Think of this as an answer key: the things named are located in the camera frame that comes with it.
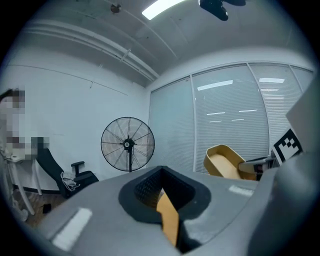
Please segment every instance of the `fan guard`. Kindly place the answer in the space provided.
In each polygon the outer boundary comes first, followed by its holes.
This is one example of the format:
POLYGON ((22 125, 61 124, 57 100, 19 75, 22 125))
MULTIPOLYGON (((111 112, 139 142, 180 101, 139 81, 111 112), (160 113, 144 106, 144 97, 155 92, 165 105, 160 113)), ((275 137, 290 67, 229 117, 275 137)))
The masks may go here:
POLYGON ((155 138, 143 121, 121 117, 112 121, 103 131, 101 150, 111 166, 132 172, 149 162, 155 151, 155 138))

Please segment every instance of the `window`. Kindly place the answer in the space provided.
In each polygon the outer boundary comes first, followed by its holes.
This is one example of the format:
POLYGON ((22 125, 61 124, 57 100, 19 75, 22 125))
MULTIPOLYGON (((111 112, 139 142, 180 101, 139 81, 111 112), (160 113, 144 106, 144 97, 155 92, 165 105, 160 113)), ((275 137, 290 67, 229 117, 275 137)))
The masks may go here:
POLYGON ((225 144, 245 160, 269 154, 266 109, 258 85, 244 64, 192 76, 196 109, 196 168, 207 173, 208 148, 225 144))
POLYGON ((155 149, 148 166, 169 166, 192 172, 194 107, 190 78, 151 93, 149 126, 155 149))
POLYGON ((208 173, 203 164, 207 149, 218 144, 245 160, 268 156, 290 125, 287 112, 312 78, 311 71, 295 66, 244 63, 153 91, 149 126, 155 150, 148 166, 208 173))
POLYGON ((304 68, 295 66, 292 67, 292 70, 301 85, 302 91, 305 92, 308 86, 310 85, 312 79, 314 78, 314 73, 304 68))
POLYGON ((286 114, 302 92, 288 65, 252 63, 250 67, 264 98, 271 149, 290 125, 286 114))

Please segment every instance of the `fluorescent light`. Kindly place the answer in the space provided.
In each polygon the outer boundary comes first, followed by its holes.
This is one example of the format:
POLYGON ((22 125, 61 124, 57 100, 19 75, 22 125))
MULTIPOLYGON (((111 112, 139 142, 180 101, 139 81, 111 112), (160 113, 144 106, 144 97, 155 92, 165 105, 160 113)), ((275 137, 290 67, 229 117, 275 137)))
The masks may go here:
POLYGON ((283 100, 285 97, 284 96, 266 96, 265 98, 267 100, 283 100))
POLYGON ((142 15, 144 15, 148 20, 152 20, 158 14, 182 1, 184 0, 158 0, 145 9, 142 12, 142 15))
POLYGON ((210 113, 210 114, 206 114, 207 116, 211 116, 211 115, 219 115, 219 114, 224 114, 226 112, 219 112, 219 113, 210 113))
POLYGON ((240 110, 239 112, 253 112, 253 111, 257 111, 258 109, 252 109, 252 110, 240 110))
POLYGON ((202 90, 210 89, 210 88, 213 88, 213 87, 232 85, 233 83, 234 83, 233 80, 223 81, 223 82, 215 82, 215 83, 207 84, 207 85, 204 85, 204 86, 200 86, 197 89, 198 89, 198 91, 202 91, 202 90))
POLYGON ((279 78, 260 78, 260 83, 279 83, 282 84, 285 80, 279 78))

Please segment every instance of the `wooden floor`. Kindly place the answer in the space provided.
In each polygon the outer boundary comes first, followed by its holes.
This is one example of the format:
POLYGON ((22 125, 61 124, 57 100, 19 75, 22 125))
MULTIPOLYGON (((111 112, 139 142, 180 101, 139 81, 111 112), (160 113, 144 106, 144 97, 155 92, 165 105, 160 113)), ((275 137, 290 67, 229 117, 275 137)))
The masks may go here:
MULTIPOLYGON (((51 210, 56 208, 57 206, 61 205, 66 199, 62 197, 60 194, 43 194, 39 195, 38 193, 33 192, 25 192, 26 196, 28 197, 30 204, 34 210, 34 215, 31 215, 29 213, 28 219, 26 221, 27 224, 29 224, 32 228, 36 228, 41 220, 47 215, 43 214, 43 206, 45 204, 51 204, 51 210)), ((19 208, 26 209, 27 207, 21 197, 19 189, 15 189, 13 191, 14 198, 19 203, 19 208)))

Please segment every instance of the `office chair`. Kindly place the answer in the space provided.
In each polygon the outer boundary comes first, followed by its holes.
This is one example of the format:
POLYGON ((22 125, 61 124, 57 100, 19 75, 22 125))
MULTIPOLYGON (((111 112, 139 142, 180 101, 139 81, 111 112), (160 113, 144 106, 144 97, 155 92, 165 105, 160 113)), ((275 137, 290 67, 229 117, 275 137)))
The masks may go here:
POLYGON ((66 188, 61 179, 61 173, 63 173, 64 170, 62 170, 62 168, 57 164, 48 148, 38 149, 36 160, 41 168, 55 180, 61 195, 66 199, 90 184, 99 181, 98 178, 89 170, 79 173, 79 166, 83 165, 85 163, 84 161, 75 162, 71 164, 71 167, 75 167, 75 179, 73 179, 73 181, 80 186, 75 190, 70 191, 66 188))

